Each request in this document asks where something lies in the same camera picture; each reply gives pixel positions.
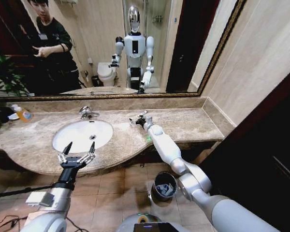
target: man's hand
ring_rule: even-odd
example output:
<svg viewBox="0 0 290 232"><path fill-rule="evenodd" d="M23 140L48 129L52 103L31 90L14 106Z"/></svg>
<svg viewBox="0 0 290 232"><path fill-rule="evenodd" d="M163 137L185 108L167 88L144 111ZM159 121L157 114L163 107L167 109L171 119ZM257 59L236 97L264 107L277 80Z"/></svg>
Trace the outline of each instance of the man's hand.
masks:
<svg viewBox="0 0 290 232"><path fill-rule="evenodd" d="M35 47L35 46L32 46L32 47L39 51L39 53L37 55L34 55L35 57L46 58L54 52L53 47Z"/></svg>

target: soap bottle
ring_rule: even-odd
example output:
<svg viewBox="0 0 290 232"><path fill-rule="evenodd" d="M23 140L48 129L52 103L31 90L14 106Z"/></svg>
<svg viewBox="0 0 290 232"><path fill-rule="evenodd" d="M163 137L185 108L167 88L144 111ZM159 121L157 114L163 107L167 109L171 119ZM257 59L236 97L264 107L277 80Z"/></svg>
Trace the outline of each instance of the soap bottle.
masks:
<svg viewBox="0 0 290 232"><path fill-rule="evenodd" d="M24 122L29 122L33 118L33 113L30 113L29 111L21 108L17 104L12 105L12 108L17 113L19 118Z"/></svg>

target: chrome robot head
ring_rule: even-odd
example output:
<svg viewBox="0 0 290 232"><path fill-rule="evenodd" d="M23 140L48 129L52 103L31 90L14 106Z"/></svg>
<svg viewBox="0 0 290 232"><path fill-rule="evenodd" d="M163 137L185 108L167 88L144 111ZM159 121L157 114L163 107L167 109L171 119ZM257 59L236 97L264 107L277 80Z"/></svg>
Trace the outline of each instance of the chrome robot head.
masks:
<svg viewBox="0 0 290 232"><path fill-rule="evenodd" d="M131 26L131 31L137 33L140 28L140 13L136 6L131 6L129 9L129 21Z"/></svg>

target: chrome faucet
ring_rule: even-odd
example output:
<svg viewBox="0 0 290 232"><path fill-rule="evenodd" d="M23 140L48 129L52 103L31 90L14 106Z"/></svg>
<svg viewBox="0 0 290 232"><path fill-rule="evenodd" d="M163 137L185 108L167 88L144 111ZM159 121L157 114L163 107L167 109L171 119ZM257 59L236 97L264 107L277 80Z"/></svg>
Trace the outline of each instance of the chrome faucet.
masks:
<svg viewBox="0 0 290 232"><path fill-rule="evenodd" d="M92 112L91 108L89 106L84 106L82 109L79 110L79 114L81 114L81 119L86 119L89 118L91 119L92 117L99 117L99 113Z"/></svg>

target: mirror frame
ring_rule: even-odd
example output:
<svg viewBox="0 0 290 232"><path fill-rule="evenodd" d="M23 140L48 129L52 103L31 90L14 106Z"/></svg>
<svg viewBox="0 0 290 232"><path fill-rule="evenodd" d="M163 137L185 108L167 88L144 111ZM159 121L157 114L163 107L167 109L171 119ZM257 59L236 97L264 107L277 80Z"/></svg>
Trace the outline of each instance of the mirror frame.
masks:
<svg viewBox="0 0 290 232"><path fill-rule="evenodd" d="M145 94L112 94L112 95L78 95L78 96L38 96L38 97L0 97L0 102L42 102L42 101L66 101L66 100L97 100L97 99L119 99L119 98L174 98L174 97L200 97L206 83L211 76L218 59L225 47L226 42L236 24L236 21L241 14L246 0L237 0L229 17L229 20L225 26L225 29L221 35L221 38L216 46L216 49L212 55L206 72L201 80L197 92L185 92L185 93L145 93Z"/></svg>

